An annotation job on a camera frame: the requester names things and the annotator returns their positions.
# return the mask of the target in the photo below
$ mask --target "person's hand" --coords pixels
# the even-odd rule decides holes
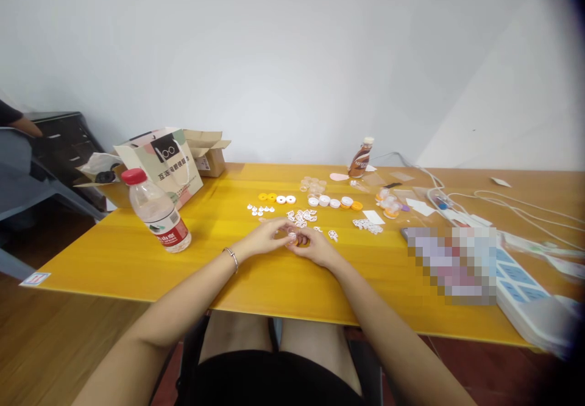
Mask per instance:
[[[289,233],[296,233],[297,229],[286,217],[265,220],[250,234],[242,238],[242,240],[234,243],[231,246],[231,250],[236,255],[238,261],[243,261],[253,255],[265,254],[295,241],[294,236],[291,237]],[[285,236],[275,238],[279,231],[284,232]]]
[[[286,246],[295,254],[309,258],[313,263],[329,270],[339,262],[343,261],[343,257],[326,239],[322,232],[315,231],[314,229],[303,228],[298,231],[297,238],[304,243],[299,243],[297,245],[289,244]],[[306,244],[307,240],[310,240],[310,245],[301,247],[300,244]]]

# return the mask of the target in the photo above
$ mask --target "silver bangle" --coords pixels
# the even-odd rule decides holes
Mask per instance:
[[[231,250],[230,248],[224,248],[222,252],[224,251],[228,251],[233,258],[233,262],[236,263],[236,271],[233,273],[235,275],[236,273],[238,273],[238,259],[236,258],[236,254],[234,254],[233,250]]]

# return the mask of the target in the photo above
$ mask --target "white wall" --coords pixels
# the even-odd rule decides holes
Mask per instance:
[[[25,111],[81,110],[107,148],[182,126],[223,130],[231,161],[347,163],[365,135],[377,138],[374,156],[398,150],[424,160],[445,145],[430,140],[457,118],[526,5],[0,0],[0,88]],[[479,98],[501,78],[478,83]],[[528,93],[509,103],[534,96],[520,89]],[[448,165],[462,163],[446,154]]]
[[[579,28],[568,0],[526,0],[417,162],[585,170]]]

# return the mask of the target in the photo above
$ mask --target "person's arm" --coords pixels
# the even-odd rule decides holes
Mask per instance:
[[[40,138],[43,136],[41,129],[39,129],[35,123],[25,117],[22,117],[21,119],[18,119],[7,125],[9,127],[13,127],[14,129],[18,129],[21,132],[24,132],[34,138]]]
[[[311,241],[310,245],[287,247],[329,269],[337,278],[387,375],[410,403],[475,404],[437,356],[323,234],[312,229],[300,233]]]
[[[35,138],[43,136],[43,133],[35,123],[25,118],[22,112],[2,100],[0,100],[0,127],[12,127]]]
[[[267,220],[231,249],[241,266],[249,257],[290,243],[274,239],[286,218]],[[112,347],[73,402],[74,406],[146,406],[170,348],[205,313],[236,270],[223,252],[152,304]]]

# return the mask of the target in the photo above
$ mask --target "plastic chair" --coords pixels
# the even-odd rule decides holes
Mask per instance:
[[[33,138],[19,130],[0,127],[0,221],[51,196],[56,196],[64,205],[96,220],[104,218],[104,213],[64,186],[34,160],[29,141],[31,139]],[[45,180],[37,180],[29,174],[32,165],[43,172]],[[0,249],[0,272],[24,280],[35,270]]]

